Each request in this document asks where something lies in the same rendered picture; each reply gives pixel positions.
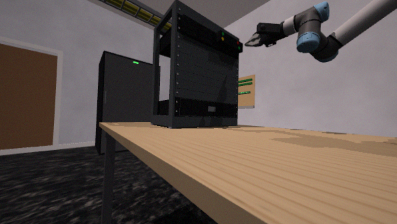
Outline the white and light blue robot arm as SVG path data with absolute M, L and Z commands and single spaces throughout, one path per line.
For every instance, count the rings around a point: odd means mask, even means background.
M 310 53 L 316 60 L 325 63 L 333 60 L 341 47 L 395 9 L 397 9 L 397 0 L 373 0 L 328 37 L 325 37 L 320 28 L 321 23 L 328 20 L 330 11 L 328 2 L 324 1 L 285 20 L 283 30 L 287 36 L 298 32 L 296 42 L 298 52 Z M 256 33 L 278 35 L 280 24 L 259 23 Z

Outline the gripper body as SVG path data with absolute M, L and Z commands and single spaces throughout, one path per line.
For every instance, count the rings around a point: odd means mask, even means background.
M 278 35 L 263 35 L 263 34 L 260 34 L 259 41 L 262 41 L 262 42 L 265 41 L 265 44 L 264 44 L 265 47 L 269 47 L 268 45 L 270 45 L 270 46 L 272 46 L 271 44 L 276 45 L 276 41 L 278 41 L 280 39 L 283 39 L 285 37 L 288 37 L 288 36 L 286 36 L 284 34 L 283 23 L 284 23 L 284 21 L 280 23 L 280 33 Z

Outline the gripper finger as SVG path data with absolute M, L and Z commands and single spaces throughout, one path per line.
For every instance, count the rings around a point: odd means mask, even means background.
M 253 47 L 253 46 L 255 46 L 255 47 L 260 47 L 260 46 L 262 46 L 263 44 L 265 44 L 265 41 L 262 42 L 262 41 L 259 41 L 259 40 L 257 39 L 257 40 L 255 40 L 254 42 L 247 43 L 247 44 L 244 45 L 244 46 L 247 46 L 247 47 Z
M 252 35 L 252 37 L 245 43 L 245 45 L 247 43 L 253 42 L 256 39 L 260 39 L 260 34 L 255 33 L 254 35 Z

